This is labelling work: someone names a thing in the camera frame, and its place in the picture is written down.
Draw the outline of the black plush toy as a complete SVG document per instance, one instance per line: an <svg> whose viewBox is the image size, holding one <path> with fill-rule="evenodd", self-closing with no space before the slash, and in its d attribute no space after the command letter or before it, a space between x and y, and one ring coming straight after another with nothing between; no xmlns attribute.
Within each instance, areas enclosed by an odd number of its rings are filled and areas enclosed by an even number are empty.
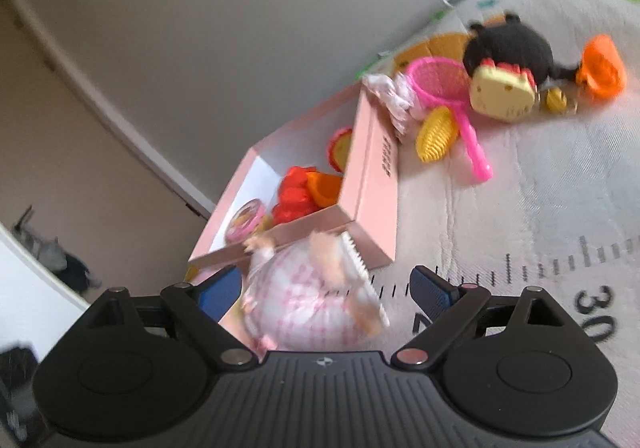
<svg viewBox="0 0 640 448"><path fill-rule="evenodd" d="M492 60L528 69L536 86L542 86L548 80L575 81L582 66L557 62L548 40L514 13L506 13L498 24L470 23L469 30L473 37L466 43L462 64L470 77L484 60Z"/></svg>

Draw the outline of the yellow pink toy stamp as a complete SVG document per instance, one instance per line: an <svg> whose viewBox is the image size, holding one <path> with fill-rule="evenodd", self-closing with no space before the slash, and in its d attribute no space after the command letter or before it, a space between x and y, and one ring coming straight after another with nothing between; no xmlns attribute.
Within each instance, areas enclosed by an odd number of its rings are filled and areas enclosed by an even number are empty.
<svg viewBox="0 0 640 448"><path fill-rule="evenodd" d="M242 205L232 216L224 239L227 243L243 242L251 235L260 233L268 224L266 206L259 199L252 199Z"/></svg>
<svg viewBox="0 0 640 448"><path fill-rule="evenodd" d="M346 169L348 156L352 146L352 128L342 127L334 132L326 146L326 156L329 165L336 171L343 173Z"/></svg>

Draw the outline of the red hooded toy figure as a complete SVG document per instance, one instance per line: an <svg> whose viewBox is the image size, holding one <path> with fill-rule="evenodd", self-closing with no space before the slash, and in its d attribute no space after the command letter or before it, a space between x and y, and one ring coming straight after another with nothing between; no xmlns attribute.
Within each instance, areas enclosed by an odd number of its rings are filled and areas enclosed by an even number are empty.
<svg viewBox="0 0 640 448"><path fill-rule="evenodd" d="M290 223L320 209L308 188L308 174L316 172L314 167L288 169L278 188L277 203L271 211L274 223Z"/></svg>

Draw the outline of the pink toy strainer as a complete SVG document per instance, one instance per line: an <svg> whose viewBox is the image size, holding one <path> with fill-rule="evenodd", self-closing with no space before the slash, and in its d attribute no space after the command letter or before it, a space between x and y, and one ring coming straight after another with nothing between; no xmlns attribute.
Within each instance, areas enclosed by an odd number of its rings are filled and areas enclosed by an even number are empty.
<svg viewBox="0 0 640 448"><path fill-rule="evenodd" d="M423 107L446 106L451 110L477 181L486 182L491 179L494 171L483 147L477 141L476 131L468 115L470 78L463 64L447 57L421 57L408 65L406 76Z"/></svg>

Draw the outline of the clothes hanging on door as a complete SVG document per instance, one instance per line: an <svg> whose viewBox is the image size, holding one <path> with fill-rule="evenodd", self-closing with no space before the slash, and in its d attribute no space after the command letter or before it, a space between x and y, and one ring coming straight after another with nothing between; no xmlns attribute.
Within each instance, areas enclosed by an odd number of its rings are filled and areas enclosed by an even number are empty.
<svg viewBox="0 0 640 448"><path fill-rule="evenodd" d="M11 227L14 238L70 290L86 295L91 289L100 289L102 280L83 261L67 252L56 237L45 239L29 225L33 215L34 208L30 205Z"/></svg>

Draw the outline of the yellow toy corn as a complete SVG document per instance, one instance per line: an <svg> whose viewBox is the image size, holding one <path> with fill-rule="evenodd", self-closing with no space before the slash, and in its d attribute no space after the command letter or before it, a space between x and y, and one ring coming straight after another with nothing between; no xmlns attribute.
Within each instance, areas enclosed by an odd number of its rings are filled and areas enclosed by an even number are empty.
<svg viewBox="0 0 640 448"><path fill-rule="evenodd" d="M433 109L421 125L416 137L416 154L424 163L444 158L459 135L454 113L445 106Z"/></svg>

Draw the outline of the pink haired plush doll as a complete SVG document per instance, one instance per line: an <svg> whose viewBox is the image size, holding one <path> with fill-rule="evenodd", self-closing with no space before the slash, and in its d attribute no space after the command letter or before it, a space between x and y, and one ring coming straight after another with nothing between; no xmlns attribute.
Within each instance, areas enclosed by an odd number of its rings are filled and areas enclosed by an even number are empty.
<svg viewBox="0 0 640 448"><path fill-rule="evenodd" d="M279 250L247 238L250 266L220 324L262 357L270 350L355 350L390 327L366 264L346 231L313 231Z"/></svg>

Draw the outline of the yellow kitty face toy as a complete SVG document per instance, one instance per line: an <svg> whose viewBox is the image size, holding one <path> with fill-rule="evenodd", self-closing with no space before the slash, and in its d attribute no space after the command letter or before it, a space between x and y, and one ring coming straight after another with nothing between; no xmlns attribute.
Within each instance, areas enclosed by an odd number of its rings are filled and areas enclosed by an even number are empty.
<svg viewBox="0 0 640 448"><path fill-rule="evenodd" d="M474 112L503 122L515 122L528 117L535 108L537 84L529 69L496 64L485 58L472 75L470 102Z"/></svg>

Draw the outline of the orange plastic toy cup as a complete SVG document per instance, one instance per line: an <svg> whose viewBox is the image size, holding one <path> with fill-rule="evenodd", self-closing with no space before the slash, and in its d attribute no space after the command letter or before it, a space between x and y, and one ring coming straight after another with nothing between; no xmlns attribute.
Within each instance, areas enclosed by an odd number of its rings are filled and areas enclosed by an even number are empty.
<svg viewBox="0 0 640 448"><path fill-rule="evenodd" d="M316 171L307 173L307 189L319 208L337 204L342 183L341 176Z"/></svg>

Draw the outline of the colourful play mat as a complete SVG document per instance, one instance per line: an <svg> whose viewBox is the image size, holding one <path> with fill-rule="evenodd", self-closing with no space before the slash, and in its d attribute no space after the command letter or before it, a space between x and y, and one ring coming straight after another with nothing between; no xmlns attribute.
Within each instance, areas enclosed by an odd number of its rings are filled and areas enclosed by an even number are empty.
<svg viewBox="0 0 640 448"><path fill-rule="evenodd" d="M639 5L636 0L461 0L425 29L430 37L472 20L513 12L533 26L559 62L610 36L628 71L626 89L598 104L570 93L574 112L535 110L513 123L472 116L492 178L477 182L462 143L422 163L398 141L383 105L360 84L321 102L254 145L236 169L190 256L200 275L246 266L224 239L233 214L253 199L274 205L292 167L329 170L326 144L354 131L342 199L277 226L288 243L314 229L348 231L372 274L390 327L372 345L391 352L422 331L410 298L411 269L435 268L453 283L515 294L549 291L615 362L639 358Z"/></svg>

